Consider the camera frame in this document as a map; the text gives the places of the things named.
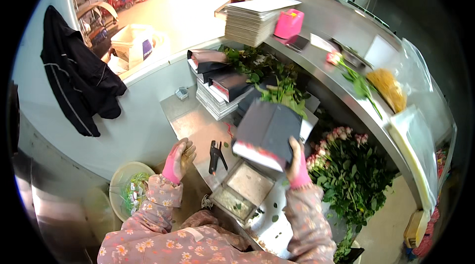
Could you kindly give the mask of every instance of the pink jug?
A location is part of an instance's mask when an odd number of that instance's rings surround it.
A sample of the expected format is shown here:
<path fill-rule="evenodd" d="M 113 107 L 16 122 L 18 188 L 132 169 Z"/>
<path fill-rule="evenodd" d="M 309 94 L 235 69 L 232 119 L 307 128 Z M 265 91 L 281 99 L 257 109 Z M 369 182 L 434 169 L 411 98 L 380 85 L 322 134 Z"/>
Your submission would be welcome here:
<path fill-rule="evenodd" d="M 304 13 L 301 11 L 293 8 L 287 12 L 281 11 L 274 35 L 283 39 L 298 35 L 302 29 L 303 21 Z"/>

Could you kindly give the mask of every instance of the red rope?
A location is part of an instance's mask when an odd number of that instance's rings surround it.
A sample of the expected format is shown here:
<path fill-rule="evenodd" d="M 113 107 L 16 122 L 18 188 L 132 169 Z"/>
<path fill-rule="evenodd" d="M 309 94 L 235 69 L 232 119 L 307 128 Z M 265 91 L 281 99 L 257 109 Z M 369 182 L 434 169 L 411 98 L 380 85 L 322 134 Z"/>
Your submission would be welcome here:
<path fill-rule="evenodd" d="M 228 125 L 228 134 L 231 136 L 231 139 L 233 139 L 234 136 L 233 136 L 233 133 L 231 133 L 231 125 L 228 123 L 224 123 L 224 124 Z"/>

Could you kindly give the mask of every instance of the shoe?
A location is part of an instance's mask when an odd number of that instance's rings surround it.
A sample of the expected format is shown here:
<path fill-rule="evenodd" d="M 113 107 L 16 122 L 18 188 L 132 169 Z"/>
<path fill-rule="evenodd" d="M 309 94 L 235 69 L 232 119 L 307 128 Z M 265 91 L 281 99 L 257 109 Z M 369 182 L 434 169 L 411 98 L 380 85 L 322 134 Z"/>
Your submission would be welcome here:
<path fill-rule="evenodd" d="M 209 195 L 206 194 L 203 199 L 201 200 L 201 209 L 209 209 L 211 210 L 211 208 L 213 207 L 213 202 L 211 200 L 208 199 Z"/>

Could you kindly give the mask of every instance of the person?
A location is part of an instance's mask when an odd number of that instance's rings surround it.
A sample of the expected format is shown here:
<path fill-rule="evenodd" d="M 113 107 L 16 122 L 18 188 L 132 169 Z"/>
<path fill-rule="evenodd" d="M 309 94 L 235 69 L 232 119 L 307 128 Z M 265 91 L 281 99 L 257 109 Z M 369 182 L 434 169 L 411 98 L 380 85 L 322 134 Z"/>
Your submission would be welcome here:
<path fill-rule="evenodd" d="M 306 170 L 303 144 L 289 139 L 293 160 L 287 174 L 287 217 L 294 235 L 288 250 L 297 263 L 333 263 L 336 244 L 321 207 L 323 190 L 312 184 Z M 173 208 L 181 205 L 183 178 L 196 157 L 195 146 L 187 138 L 176 143 L 161 174 L 149 178 L 148 201 L 143 202 L 120 231 L 104 238 L 97 263 L 292 263 L 269 252 L 250 251 L 247 241 L 218 226 L 209 210 L 189 217 L 181 230 L 171 231 Z"/>

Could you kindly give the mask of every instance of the pink work glove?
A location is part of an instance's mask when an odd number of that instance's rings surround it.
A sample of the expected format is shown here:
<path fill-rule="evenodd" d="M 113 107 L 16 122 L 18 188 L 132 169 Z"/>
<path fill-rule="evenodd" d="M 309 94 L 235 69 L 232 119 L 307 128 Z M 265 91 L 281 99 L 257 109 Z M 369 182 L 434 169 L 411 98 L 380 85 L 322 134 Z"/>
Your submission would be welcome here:
<path fill-rule="evenodd" d="M 165 168 L 163 168 L 162 175 L 171 182 L 179 185 L 188 166 L 192 164 L 196 158 L 195 150 L 196 147 L 193 145 L 193 142 L 188 141 L 188 138 L 183 138 L 175 143 L 165 161 Z"/>
<path fill-rule="evenodd" d="M 286 172 L 287 178 L 290 182 L 290 188 L 295 189 L 307 184 L 311 184 L 312 180 L 308 176 L 305 161 L 304 144 L 301 141 L 297 141 L 293 136 L 289 138 L 289 143 L 292 151 L 294 151 L 292 164 Z"/>

